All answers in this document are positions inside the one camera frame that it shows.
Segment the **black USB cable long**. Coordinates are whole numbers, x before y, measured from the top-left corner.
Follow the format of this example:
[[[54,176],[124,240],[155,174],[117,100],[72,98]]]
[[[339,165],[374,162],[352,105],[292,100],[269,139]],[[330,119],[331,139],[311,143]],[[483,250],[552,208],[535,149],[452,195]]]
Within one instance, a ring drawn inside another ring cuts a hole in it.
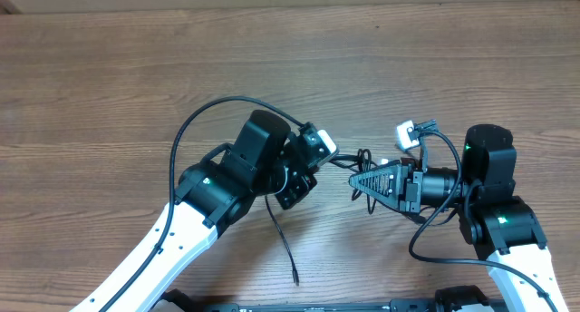
[[[378,167],[378,164],[372,159],[372,153],[369,149],[359,149],[356,155],[352,154],[337,154],[329,161],[332,165],[353,171],[354,173],[368,171],[372,167]],[[363,192],[357,189],[353,190],[351,200],[358,200],[363,195]],[[366,195],[367,211],[369,215],[374,213],[377,200],[371,199],[371,196]]]

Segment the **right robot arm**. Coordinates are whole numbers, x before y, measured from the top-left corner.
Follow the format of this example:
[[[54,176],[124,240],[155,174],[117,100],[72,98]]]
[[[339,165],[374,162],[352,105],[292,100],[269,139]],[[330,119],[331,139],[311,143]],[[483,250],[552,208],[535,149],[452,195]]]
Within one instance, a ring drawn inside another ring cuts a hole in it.
[[[370,204],[380,203],[418,224],[418,235],[448,211],[459,219],[462,237],[477,254],[435,258],[412,250],[415,259],[485,267],[509,311],[565,311],[546,234],[535,212],[514,193],[517,151],[511,131],[494,124],[470,127],[463,150],[450,150],[454,169],[429,166],[430,136],[449,141],[435,121],[400,124],[400,147],[420,148],[420,157],[373,166],[362,156],[350,186],[367,195]]]

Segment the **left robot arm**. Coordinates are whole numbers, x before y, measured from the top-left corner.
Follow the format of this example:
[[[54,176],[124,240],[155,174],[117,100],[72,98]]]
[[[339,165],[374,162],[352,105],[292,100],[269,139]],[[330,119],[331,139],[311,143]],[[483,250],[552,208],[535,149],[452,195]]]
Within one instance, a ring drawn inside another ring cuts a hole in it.
[[[292,132],[277,115],[253,111],[234,143],[219,145],[183,171],[174,203],[76,310],[150,310],[257,197],[273,195],[283,209],[292,208],[315,187],[314,174],[337,152],[328,133],[311,123]]]

